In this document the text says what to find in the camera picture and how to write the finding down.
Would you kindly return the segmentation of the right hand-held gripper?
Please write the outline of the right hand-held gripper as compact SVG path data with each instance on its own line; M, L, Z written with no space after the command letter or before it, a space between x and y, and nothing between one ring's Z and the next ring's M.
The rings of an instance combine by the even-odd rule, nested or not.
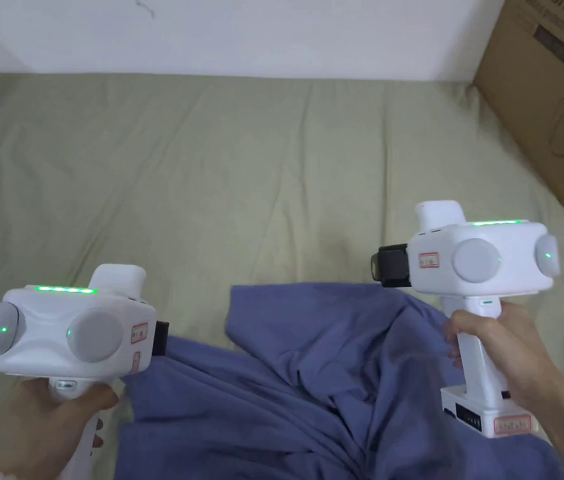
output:
M372 277L385 288L438 296L446 316L464 310L497 318L502 298L546 291L560 273L557 240L542 223L468 222L456 201L421 202L416 213L418 233L379 248ZM482 342L461 334L458 346L465 380L441 389L443 411L487 438L536 434L536 418L511 398Z

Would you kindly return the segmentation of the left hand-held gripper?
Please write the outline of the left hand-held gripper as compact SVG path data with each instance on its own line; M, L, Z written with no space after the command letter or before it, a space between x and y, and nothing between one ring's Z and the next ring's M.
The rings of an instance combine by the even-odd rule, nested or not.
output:
M30 285L0 300L0 373L14 385L46 378L64 403L95 384L146 370L166 353L169 325L142 298L146 272L125 264L100 265L86 288ZM101 446L102 411L81 434L58 479L90 479L93 451Z

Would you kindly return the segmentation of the person's right hand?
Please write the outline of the person's right hand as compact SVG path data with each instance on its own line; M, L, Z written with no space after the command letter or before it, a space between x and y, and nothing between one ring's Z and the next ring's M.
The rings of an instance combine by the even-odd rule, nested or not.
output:
M504 302L498 318L460 310L451 315L445 332L453 344L450 357L458 366L468 364L459 352L459 335L475 336L507 380L512 399L536 417L563 406L564 376L552 363L534 318L523 306Z

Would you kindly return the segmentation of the person's left hand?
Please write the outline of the person's left hand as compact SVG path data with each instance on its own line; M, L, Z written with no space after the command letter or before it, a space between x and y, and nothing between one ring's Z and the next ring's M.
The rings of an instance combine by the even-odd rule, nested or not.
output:
M87 423L119 401L107 384L57 402L48 379L20 382L0 410L0 479L58 479Z

